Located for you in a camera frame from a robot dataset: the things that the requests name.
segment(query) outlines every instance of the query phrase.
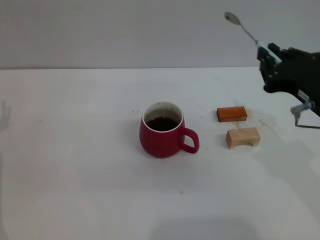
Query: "mug rim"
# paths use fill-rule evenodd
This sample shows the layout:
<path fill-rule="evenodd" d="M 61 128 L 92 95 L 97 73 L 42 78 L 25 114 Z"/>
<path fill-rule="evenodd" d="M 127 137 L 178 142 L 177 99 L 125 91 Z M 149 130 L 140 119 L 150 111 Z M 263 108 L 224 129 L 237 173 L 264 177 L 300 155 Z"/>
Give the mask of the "mug rim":
<path fill-rule="evenodd" d="M 181 112 L 181 121 L 180 121 L 180 123 L 178 124 L 178 126 L 176 126 L 175 128 L 173 128 L 173 129 L 171 129 L 171 130 L 168 130 L 168 131 L 157 131 L 157 130 L 152 129 L 151 127 L 149 127 L 149 126 L 146 124 L 146 122 L 145 122 L 145 114 L 146 114 L 146 111 L 147 111 L 150 107 L 152 107 L 153 105 L 160 104 L 160 103 L 161 103 L 161 104 L 171 104 L 171 105 L 174 105 L 176 108 L 178 108 L 178 109 L 180 110 L 180 112 Z M 143 111 L 143 113 L 142 113 L 142 122 L 143 122 L 144 126 L 146 126 L 149 130 L 151 130 L 151 131 L 153 131 L 153 132 L 156 132 L 156 133 L 169 133 L 169 132 L 172 132 L 172 131 L 176 130 L 177 128 L 179 128 L 179 127 L 181 126 L 182 122 L 184 121 L 184 118 L 185 118 L 185 117 L 184 117 L 184 113 L 182 112 L 181 108 L 178 107 L 176 104 L 174 104 L 174 103 L 172 103 L 172 102 L 169 102 L 169 101 L 159 101 L 159 102 L 153 103 L 153 104 L 151 104 L 150 106 L 148 106 L 148 107 Z"/>

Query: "table surface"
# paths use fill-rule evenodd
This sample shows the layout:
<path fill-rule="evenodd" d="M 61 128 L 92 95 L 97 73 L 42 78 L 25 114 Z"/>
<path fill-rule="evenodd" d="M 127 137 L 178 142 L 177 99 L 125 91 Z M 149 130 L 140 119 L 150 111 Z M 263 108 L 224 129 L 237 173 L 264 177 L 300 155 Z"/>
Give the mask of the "table surface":
<path fill-rule="evenodd" d="M 0 239 L 320 239 L 320 131 L 263 85 L 256 67 L 1 70 Z M 182 108 L 197 154 L 143 151 L 142 112 L 160 101 Z M 233 106 L 247 121 L 219 123 Z M 250 127 L 259 146 L 227 148 Z"/>

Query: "spoon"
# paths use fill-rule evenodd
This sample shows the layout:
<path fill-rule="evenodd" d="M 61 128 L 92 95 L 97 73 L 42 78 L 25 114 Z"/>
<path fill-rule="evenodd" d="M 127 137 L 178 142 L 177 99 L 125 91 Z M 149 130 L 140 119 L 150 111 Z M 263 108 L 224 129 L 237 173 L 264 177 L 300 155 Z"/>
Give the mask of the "spoon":
<path fill-rule="evenodd" d="M 244 25 L 241 23 L 241 21 L 239 20 L 239 18 L 236 15 L 234 15 L 231 12 L 226 11 L 224 13 L 224 17 L 230 23 L 235 24 L 235 25 L 240 25 L 242 27 L 242 29 L 244 30 L 244 32 L 255 42 L 255 45 L 257 46 L 257 48 L 262 47 L 262 48 L 266 49 L 268 51 L 269 55 L 274 58 L 276 64 L 279 64 L 282 62 L 282 60 L 276 54 L 274 54 L 266 45 L 264 45 L 261 41 L 255 39 L 254 36 L 252 36 L 252 34 L 250 32 L 248 32 L 248 30 L 244 27 Z"/>

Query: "wooden block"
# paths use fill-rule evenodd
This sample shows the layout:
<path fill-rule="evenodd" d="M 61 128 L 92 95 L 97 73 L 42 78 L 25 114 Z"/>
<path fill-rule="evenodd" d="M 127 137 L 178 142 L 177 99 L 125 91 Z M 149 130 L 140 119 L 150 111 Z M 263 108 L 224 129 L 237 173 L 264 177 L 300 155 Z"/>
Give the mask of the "wooden block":
<path fill-rule="evenodd" d="M 260 134 L 256 127 L 232 129 L 226 133 L 226 144 L 229 149 L 234 149 L 238 145 L 251 144 L 253 147 L 260 142 Z"/>
<path fill-rule="evenodd" d="M 247 113 L 244 106 L 218 108 L 216 115 L 220 123 L 247 120 Z"/>

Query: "dark liquid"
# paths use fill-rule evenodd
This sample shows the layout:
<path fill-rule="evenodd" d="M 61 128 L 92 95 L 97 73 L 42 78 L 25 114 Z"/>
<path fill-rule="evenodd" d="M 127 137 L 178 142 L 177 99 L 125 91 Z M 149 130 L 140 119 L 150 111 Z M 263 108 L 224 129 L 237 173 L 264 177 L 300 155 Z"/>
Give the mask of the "dark liquid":
<path fill-rule="evenodd" d="M 176 128 L 179 125 L 179 122 L 176 122 L 172 118 L 166 116 L 160 116 L 149 120 L 146 124 L 153 130 L 165 132 Z"/>

